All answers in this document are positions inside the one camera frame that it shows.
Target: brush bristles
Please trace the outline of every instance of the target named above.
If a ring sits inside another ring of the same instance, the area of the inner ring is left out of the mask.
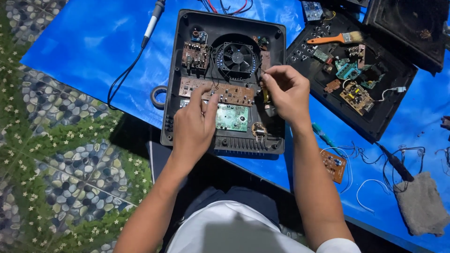
[[[350,41],[352,43],[354,42],[362,42],[363,41],[363,35],[361,34],[361,32],[350,32]]]

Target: red wire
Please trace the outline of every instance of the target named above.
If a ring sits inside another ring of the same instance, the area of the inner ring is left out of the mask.
[[[240,9],[238,9],[237,11],[235,11],[235,12],[233,12],[233,13],[238,13],[238,12],[240,12],[242,9],[245,8],[246,5],[247,5],[247,0],[245,0],[244,6],[242,6]]]
[[[214,13],[219,13],[219,12],[214,8],[214,6],[212,6],[211,1],[210,1],[210,0],[207,0],[207,1],[208,1],[208,3],[209,3],[209,7],[211,7],[212,11],[213,11]]]

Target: orange brush handle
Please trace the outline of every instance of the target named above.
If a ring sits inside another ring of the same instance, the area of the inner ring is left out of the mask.
[[[344,36],[339,34],[336,37],[323,37],[323,38],[315,38],[307,41],[308,44],[324,44],[324,43],[330,43],[330,42],[341,42],[344,43]]]

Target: cooling fan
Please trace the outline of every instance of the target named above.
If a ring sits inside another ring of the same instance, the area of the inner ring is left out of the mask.
[[[257,66],[253,46],[229,42],[219,47],[216,62],[225,77],[236,79],[249,78]]]

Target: paint brush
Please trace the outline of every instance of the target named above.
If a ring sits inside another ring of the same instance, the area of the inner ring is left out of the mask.
[[[343,44],[349,44],[349,43],[358,43],[363,41],[363,36],[361,32],[347,32],[347,33],[341,33],[336,37],[322,37],[322,38],[315,38],[308,40],[308,44],[324,44],[324,43],[331,43],[331,42],[341,42]]]

